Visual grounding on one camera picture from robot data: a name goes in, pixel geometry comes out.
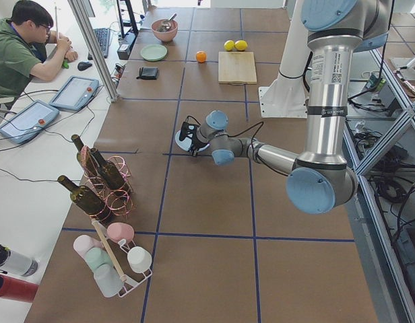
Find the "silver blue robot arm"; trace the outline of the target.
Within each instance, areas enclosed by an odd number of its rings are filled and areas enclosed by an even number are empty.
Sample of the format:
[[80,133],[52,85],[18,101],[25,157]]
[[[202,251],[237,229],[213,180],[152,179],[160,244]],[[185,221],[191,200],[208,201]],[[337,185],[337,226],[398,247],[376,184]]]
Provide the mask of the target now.
[[302,153],[229,135],[219,110],[203,122],[184,122],[175,142],[192,155],[209,149],[217,165],[247,157],[285,175],[289,199],[305,213],[348,202],[358,188],[342,153],[352,55],[387,42],[392,9],[391,1],[296,2],[278,76],[260,105],[264,117],[306,117]]

